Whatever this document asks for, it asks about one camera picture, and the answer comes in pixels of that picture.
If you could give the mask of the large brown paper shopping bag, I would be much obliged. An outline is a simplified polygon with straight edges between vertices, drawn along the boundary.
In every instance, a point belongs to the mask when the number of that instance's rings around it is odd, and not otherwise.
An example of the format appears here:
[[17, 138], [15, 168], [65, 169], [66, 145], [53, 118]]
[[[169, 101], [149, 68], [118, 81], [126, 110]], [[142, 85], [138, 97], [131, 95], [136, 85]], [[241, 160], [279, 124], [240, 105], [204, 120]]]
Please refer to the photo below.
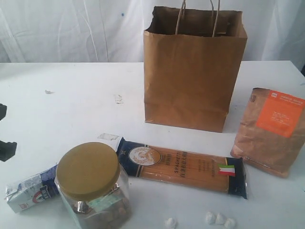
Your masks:
[[241, 11], [154, 7], [143, 33], [145, 121], [222, 132], [246, 42]]

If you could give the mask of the clear jar with gold lid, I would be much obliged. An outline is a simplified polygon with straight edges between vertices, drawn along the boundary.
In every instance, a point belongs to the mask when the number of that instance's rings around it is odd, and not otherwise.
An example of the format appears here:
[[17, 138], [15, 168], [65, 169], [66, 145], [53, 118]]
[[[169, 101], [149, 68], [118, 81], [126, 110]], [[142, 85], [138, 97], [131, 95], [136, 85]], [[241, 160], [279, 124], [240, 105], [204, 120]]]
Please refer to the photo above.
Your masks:
[[80, 229], [119, 229], [131, 217], [127, 174], [104, 143], [69, 150], [57, 165], [55, 184]]

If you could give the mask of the clear tape piece on table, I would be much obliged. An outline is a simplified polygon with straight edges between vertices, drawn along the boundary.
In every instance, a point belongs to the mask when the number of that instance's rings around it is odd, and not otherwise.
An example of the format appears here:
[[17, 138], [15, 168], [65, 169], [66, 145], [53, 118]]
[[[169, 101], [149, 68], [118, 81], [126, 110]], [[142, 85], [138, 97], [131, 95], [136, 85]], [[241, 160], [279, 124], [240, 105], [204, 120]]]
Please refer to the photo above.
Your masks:
[[119, 138], [119, 136], [108, 134], [108, 133], [103, 133], [103, 134], [100, 134], [97, 138], [107, 140], [107, 141], [112, 141], [112, 140], [116, 140], [117, 138]]

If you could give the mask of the spaghetti packet dark blue ends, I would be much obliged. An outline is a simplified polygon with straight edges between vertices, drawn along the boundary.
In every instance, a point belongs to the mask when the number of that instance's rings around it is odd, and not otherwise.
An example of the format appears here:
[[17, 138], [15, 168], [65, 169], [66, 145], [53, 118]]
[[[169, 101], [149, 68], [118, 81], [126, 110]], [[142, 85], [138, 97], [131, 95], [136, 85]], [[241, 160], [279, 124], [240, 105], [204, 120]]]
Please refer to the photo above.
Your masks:
[[130, 177], [208, 189], [247, 199], [242, 158], [149, 146], [122, 138], [116, 154]]

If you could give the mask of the kraft pouch with orange label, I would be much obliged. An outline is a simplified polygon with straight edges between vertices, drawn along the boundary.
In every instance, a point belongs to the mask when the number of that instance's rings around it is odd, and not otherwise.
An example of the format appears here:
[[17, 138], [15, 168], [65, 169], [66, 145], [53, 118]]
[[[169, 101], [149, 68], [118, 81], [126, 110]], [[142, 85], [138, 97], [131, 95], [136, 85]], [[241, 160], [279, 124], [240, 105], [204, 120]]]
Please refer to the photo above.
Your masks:
[[231, 156], [286, 178], [305, 143], [305, 101], [254, 88], [241, 119]]

